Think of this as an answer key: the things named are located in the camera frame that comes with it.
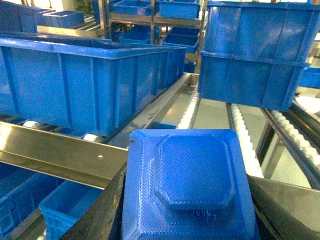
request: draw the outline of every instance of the blue plastic bin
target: blue plastic bin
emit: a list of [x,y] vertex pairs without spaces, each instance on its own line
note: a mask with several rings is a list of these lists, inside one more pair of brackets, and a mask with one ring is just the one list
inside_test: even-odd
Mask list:
[[210,1],[208,11],[200,97],[286,111],[308,66],[320,6]]
[[149,44],[150,33],[127,31],[119,37],[119,42],[132,44]]
[[200,4],[198,0],[165,0],[160,1],[160,16],[165,18],[197,19]]
[[206,52],[304,62],[320,27],[320,5],[209,1],[207,6]]
[[122,240],[259,240],[237,134],[134,131],[121,231]]
[[123,0],[113,5],[117,14],[151,15],[151,2],[143,0]]
[[47,26],[46,18],[44,14],[54,13],[56,10],[52,8],[38,8],[38,13],[36,14],[36,24],[41,26]]
[[[150,44],[151,27],[136,25],[119,37],[120,43]],[[160,37],[159,27],[154,27],[154,42]]]
[[201,53],[201,98],[286,111],[308,63]]
[[200,33],[199,29],[191,29],[191,28],[184,28],[184,27],[173,27],[168,32],[168,34],[175,34],[175,35],[188,35],[198,37]]
[[91,207],[102,190],[65,181],[41,201],[46,239],[59,240]]
[[43,14],[49,27],[70,28],[85,22],[83,11],[58,11]]
[[320,68],[310,67],[303,71],[299,86],[320,88]]
[[0,238],[6,237],[62,179],[0,163]]
[[0,31],[36,33],[38,9],[0,0]]
[[183,74],[182,48],[13,37],[0,37],[0,113],[76,131],[109,136]]
[[168,34],[161,45],[186,48],[186,52],[194,54],[199,45],[197,36]]
[[[141,26],[136,25],[134,29],[138,27],[139,30],[146,29]],[[17,38],[17,39],[24,39],[24,40],[32,40],[32,41],[41,41],[41,42],[53,42],[53,43],[61,43],[61,44],[69,44],[69,45],[78,45],[83,47],[92,47],[93,44],[107,43],[109,48],[114,46],[115,49],[123,48],[123,49],[130,49],[130,48],[164,48],[161,45],[157,44],[135,44],[135,43],[126,43],[126,44],[119,44],[119,43],[111,43],[110,39],[97,39],[97,38],[86,38],[86,37],[74,37],[74,36],[61,36],[61,35],[53,35],[53,34],[43,34],[43,33],[16,33],[16,34],[8,34],[0,32],[0,36],[8,37],[8,38]],[[167,48],[170,51],[168,64],[167,64],[167,71],[166,77],[160,81],[159,87],[160,89],[168,88],[172,84],[176,82],[178,78],[180,78],[184,74],[184,63],[185,63],[185,55],[186,49],[184,47],[170,47]]]
[[196,63],[193,61],[188,61],[184,64],[184,72],[194,74],[196,70]]

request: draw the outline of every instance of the crate rim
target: crate rim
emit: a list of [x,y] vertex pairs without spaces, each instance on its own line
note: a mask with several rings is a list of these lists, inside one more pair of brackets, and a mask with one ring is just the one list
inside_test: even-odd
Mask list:
[[320,5],[305,4],[301,2],[236,2],[236,1],[208,1],[207,7],[237,7],[237,8],[265,8],[320,11]]
[[285,59],[242,56],[242,55],[216,53],[216,52],[208,52],[208,51],[201,51],[200,54],[205,57],[229,59],[229,60],[235,60],[235,61],[256,62],[256,63],[272,64],[272,65],[288,65],[288,66],[300,67],[300,68],[308,68],[310,66],[310,63],[308,62],[290,61]]

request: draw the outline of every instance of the stacked blue crate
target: stacked blue crate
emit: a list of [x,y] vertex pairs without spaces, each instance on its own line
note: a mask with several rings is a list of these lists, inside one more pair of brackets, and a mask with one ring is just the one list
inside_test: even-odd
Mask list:
[[309,65],[320,6],[219,1],[207,6],[200,97],[286,111]]

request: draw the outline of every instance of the metal shelf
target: metal shelf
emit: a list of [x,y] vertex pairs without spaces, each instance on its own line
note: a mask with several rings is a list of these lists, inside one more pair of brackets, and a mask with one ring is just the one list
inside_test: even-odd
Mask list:
[[[205,14],[204,23],[207,22],[208,12]],[[188,29],[201,29],[202,19],[184,19],[184,18],[172,18],[172,17],[162,17],[160,13],[154,16],[154,24],[156,26],[172,26],[179,28]]]
[[118,14],[114,12],[109,13],[109,20],[112,23],[137,24],[137,25],[148,25],[148,26],[152,22],[151,16]]
[[85,38],[99,38],[103,36],[101,25],[95,22],[93,16],[87,16],[84,19],[84,23],[73,26],[71,28],[38,25],[37,30],[38,33],[43,34],[67,35]]

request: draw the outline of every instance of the metal rail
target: metal rail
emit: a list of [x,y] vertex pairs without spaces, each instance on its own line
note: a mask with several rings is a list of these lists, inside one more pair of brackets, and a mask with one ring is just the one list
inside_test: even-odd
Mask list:
[[320,152],[320,118],[308,113],[296,101],[293,101],[291,107],[283,115]]
[[[49,132],[52,130],[49,125],[42,126],[49,130],[46,131],[0,121],[0,162],[104,189],[127,161],[125,148],[131,132],[160,122],[184,87],[197,77],[185,73],[122,130],[108,138],[108,145]],[[14,119],[3,117],[5,121]]]
[[303,152],[302,148],[298,146],[290,134],[287,133],[284,126],[277,120],[270,110],[262,109],[262,112],[267,117],[275,132],[278,134],[285,147],[292,155],[295,162],[301,168],[306,176],[310,186],[313,189],[320,190],[320,170],[313,161]]

